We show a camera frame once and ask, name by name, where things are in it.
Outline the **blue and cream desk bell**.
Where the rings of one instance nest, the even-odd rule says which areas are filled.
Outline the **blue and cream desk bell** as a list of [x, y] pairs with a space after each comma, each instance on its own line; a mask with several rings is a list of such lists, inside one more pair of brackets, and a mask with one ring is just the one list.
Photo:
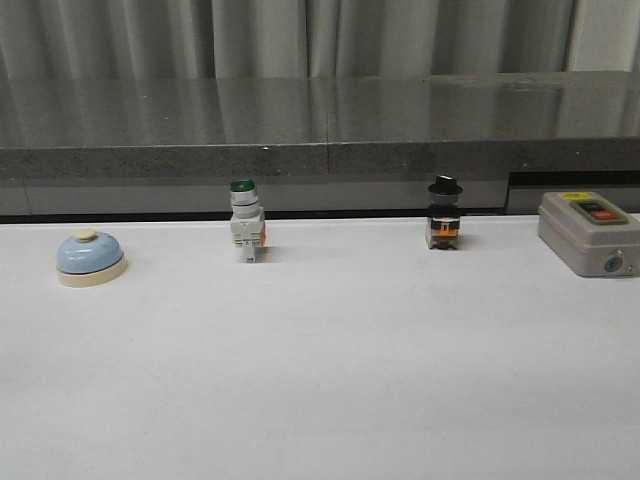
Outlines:
[[60, 244], [56, 254], [58, 281], [72, 288], [107, 283], [122, 275], [127, 267], [119, 241], [92, 228], [76, 231]]

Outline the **grey pleated curtain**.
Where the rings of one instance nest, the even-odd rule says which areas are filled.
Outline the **grey pleated curtain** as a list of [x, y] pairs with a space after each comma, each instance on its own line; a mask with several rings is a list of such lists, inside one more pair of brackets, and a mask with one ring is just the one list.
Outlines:
[[5, 1], [1, 76], [559, 71], [574, 9], [571, 1]]

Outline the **grey push button switch box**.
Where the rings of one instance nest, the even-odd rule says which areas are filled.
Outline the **grey push button switch box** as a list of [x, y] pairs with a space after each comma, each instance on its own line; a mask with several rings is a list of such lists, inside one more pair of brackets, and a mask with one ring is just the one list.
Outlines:
[[547, 192], [539, 237], [579, 276], [639, 274], [639, 220], [595, 192]]

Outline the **green illuminated push button switch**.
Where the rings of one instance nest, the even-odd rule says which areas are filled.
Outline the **green illuminated push button switch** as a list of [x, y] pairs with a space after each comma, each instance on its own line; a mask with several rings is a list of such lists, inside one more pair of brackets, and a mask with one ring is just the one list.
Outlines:
[[265, 212], [252, 179], [234, 180], [230, 184], [232, 241], [241, 250], [245, 262], [255, 262], [266, 242]]

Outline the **black rotary selector switch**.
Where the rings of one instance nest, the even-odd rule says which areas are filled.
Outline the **black rotary selector switch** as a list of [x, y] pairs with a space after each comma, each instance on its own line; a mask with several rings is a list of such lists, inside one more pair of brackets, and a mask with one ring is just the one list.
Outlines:
[[463, 188], [455, 178], [437, 175], [428, 191], [431, 200], [426, 230], [428, 247], [441, 250], [456, 249], [461, 219], [458, 200]]

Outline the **dark grey stone counter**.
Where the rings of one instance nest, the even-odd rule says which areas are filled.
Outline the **dark grey stone counter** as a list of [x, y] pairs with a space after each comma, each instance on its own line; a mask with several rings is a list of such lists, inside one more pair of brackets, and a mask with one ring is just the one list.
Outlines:
[[1, 85], [1, 218], [422, 216], [439, 174], [470, 215], [592, 190], [639, 208], [639, 77], [577, 72]]

